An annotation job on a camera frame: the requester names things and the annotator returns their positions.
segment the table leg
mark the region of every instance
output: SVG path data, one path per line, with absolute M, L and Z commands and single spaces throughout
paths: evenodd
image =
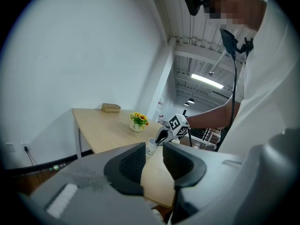
M 80 159 L 81 158 L 81 149 L 80 149 L 80 130 L 78 127 L 77 122 L 75 121 L 74 123 L 74 130 L 75 130 L 75 145 L 76 145 L 76 154 L 77 154 L 77 158 Z

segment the flower pot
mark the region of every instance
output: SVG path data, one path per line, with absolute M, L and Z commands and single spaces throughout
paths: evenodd
M 143 130 L 142 127 L 134 123 L 133 120 L 131 121 L 129 127 L 136 132 L 141 132 Z

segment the vr headset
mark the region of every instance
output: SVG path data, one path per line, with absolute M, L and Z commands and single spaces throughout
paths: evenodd
M 210 18 L 221 18 L 220 13 L 216 13 L 214 7 L 210 7 L 210 0 L 185 0 L 188 11 L 192 16 L 196 16 L 199 12 L 200 6 L 203 5 L 204 11 L 210 14 Z

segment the man's arm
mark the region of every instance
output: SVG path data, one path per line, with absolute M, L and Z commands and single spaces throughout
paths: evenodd
M 234 103 L 234 118 L 238 114 L 240 103 Z M 191 128 L 219 128 L 228 126 L 232 115 L 232 99 L 223 106 L 212 109 L 196 116 L 187 117 Z

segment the white shirt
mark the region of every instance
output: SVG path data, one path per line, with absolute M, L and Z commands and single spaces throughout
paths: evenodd
M 246 155 L 252 146 L 300 127 L 299 38 L 274 0 L 267 2 L 253 44 L 236 88 L 240 109 L 219 152 Z

